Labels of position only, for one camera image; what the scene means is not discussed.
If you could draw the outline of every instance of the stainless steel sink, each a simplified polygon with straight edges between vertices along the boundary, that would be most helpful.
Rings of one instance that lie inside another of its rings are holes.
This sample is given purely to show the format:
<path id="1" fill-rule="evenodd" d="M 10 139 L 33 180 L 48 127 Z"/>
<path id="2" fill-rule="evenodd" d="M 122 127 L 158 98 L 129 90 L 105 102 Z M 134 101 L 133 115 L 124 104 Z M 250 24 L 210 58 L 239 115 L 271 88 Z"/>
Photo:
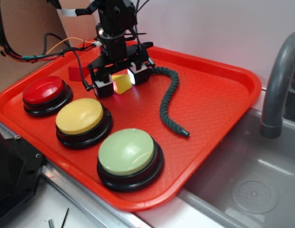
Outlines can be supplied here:
<path id="1" fill-rule="evenodd" d="M 295 227 L 295 123 L 260 136 L 250 109 L 178 195 L 224 227 Z"/>

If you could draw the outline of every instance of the dark green rope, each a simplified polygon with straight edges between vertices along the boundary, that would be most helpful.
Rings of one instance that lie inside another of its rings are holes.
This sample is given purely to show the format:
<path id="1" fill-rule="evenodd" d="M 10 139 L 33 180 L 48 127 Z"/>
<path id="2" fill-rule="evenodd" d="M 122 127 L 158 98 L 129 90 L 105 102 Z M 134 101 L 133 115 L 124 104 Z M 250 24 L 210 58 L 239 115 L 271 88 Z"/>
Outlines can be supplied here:
<path id="1" fill-rule="evenodd" d="M 162 98 L 161 104 L 160 104 L 160 118 L 162 122 L 168 126 L 173 132 L 180 134 L 185 137 L 189 137 L 190 132 L 186 131 L 182 126 L 174 122 L 169 116 L 168 116 L 168 105 L 171 101 L 171 98 L 176 91 L 178 85 L 179 85 L 179 77 L 178 73 L 174 70 L 165 68 L 165 67 L 153 67 L 149 68 L 149 72 L 151 74 L 159 74 L 159 75 L 166 75 L 171 77 L 172 81 L 167 89 L 165 95 Z"/>

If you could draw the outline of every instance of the white wall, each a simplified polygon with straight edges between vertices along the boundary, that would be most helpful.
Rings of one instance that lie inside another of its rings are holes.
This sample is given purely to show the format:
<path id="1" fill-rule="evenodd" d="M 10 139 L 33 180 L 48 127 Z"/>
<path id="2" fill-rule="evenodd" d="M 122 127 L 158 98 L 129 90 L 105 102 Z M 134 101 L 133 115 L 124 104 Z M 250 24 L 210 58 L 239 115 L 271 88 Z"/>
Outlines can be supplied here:
<path id="1" fill-rule="evenodd" d="M 138 30 L 148 33 L 141 41 L 246 68 L 266 86 L 295 31 L 295 0 L 150 0 L 138 13 Z"/>

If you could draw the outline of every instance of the rope end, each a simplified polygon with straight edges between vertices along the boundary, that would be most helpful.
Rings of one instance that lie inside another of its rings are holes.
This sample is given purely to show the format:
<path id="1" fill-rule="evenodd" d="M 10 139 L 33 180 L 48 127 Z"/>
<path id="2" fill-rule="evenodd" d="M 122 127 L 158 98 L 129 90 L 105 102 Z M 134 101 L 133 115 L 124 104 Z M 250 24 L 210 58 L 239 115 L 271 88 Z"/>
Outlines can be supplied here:
<path id="1" fill-rule="evenodd" d="M 184 137 L 189 137 L 190 136 L 190 132 L 186 131 L 185 129 L 182 129 L 180 131 L 180 134 Z"/>

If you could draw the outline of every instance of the red tray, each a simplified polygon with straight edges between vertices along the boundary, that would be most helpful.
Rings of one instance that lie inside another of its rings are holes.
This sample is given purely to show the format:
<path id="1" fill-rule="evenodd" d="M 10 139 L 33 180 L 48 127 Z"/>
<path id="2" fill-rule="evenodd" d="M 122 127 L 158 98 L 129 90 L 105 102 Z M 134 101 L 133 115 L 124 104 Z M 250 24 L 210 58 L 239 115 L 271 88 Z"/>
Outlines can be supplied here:
<path id="1" fill-rule="evenodd" d="M 247 111 L 261 92 L 259 79 L 251 72 L 157 47 L 148 49 L 157 66 L 179 73 L 180 83 L 169 106 L 170 117 L 190 132 L 185 138 L 172 133 L 160 120 L 159 106 L 170 84 L 167 76 L 154 75 L 144 84 L 121 95 L 99 101 L 111 112 L 111 133 L 138 128 L 149 133 L 163 149 L 165 166 L 149 187 L 133 193 L 105 188 L 97 175 L 100 144 L 84 150 L 64 148 L 56 138 L 56 115 L 33 118 L 23 109 L 22 92 L 37 78 L 61 77 L 74 92 L 74 100 L 95 98 L 81 82 L 68 80 L 68 66 L 77 65 L 72 53 L 60 57 L 25 77 L 0 94 L 0 121 L 25 138 L 63 171 L 110 205 L 127 211 L 152 208 L 178 192 L 192 173 Z M 95 48 L 79 53 L 83 63 L 98 56 Z"/>

